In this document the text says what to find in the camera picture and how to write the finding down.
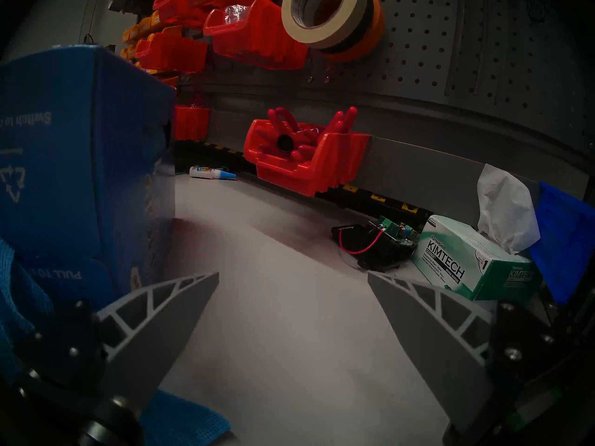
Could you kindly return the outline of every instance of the pegboard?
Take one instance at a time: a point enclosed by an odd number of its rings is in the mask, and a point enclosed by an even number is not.
[[[358,61],[332,64],[311,50],[302,70],[278,72],[214,55],[195,83],[432,102],[591,151],[592,69],[545,0],[380,1],[386,15],[383,38]],[[544,21],[536,21],[542,13]]]

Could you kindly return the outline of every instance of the blue cardboard box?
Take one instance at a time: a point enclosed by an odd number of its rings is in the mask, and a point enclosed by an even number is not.
[[[157,281],[174,216],[175,90],[99,46],[0,67],[0,236],[56,302]]]

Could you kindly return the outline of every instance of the red wire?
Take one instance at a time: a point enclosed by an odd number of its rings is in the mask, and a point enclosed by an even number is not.
[[[374,239],[374,241],[372,241],[372,244],[370,244],[366,249],[362,249],[361,251],[348,251],[347,249],[345,249],[343,247],[343,243],[341,242],[341,233],[343,232],[343,230],[340,230],[339,231],[339,246],[341,246],[341,249],[343,249],[347,254],[361,254],[362,252],[366,252],[374,244],[376,244],[376,241],[378,241],[378,238],[380,238],[380,235],[382,235],[382,232],[385,231],[385,230],[386,230],[385,228],[383,228],[382,230],[380,230],[380,233],[378,233],[378,235],[376,236],[376,238]]]

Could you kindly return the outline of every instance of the tissue paper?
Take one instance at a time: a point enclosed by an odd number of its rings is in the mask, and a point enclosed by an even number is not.
[[[509,252],[523,251],[539,238],[529,189],[512,174],[489,164],[477,181],[477,228]]]

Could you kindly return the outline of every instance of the blue cloth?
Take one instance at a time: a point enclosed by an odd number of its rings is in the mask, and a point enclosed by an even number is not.
[[[209,408],[157,390],[140,417],[146,446],[206,446],[231,429]]]
[[[52,312],[52,301],[14,260],[13,248],[0,238],[0,371],[9,382],[19,370],[14,342],[33,332],[34,325]]]
[[[13,345],[53,313],[50,298],[14,260],[0,238],[0,372],[13,382],[19,366]],[[157,391],[140,418],[146,446],[206,446],[231,429],[209,408]]]

